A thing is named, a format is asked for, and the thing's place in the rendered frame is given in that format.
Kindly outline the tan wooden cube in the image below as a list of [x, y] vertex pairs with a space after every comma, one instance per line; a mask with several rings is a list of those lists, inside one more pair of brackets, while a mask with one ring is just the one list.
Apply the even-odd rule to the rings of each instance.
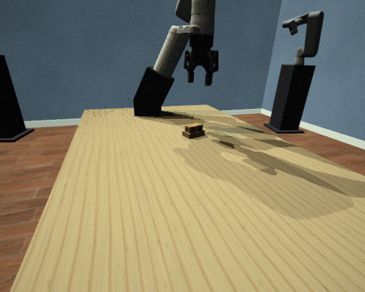
[[203, 130], [203, 125], [201, 123], [192, 123], [192, 124], [196, 126], [196, 132]]
[[196, 126], [193, 124], [185, 125], [185, 132], [189, 134], [196, 132]]

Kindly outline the tan shallow rectangular tray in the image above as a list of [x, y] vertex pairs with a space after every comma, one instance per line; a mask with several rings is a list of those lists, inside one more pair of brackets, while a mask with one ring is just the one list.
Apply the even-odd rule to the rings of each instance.
[[194, 133], [189, 134], [189, 133], [187, 133], [187, 132], [185, 132], [183, 130], [182, 131], [182, 135], [190, 139], [190, 138], [194, 138], [194, 137], [198, 137], [198, 136], [205, 135], [205, 131], [202, 130], [202, 131], [199, 131], [199, 132], [194, 132]]

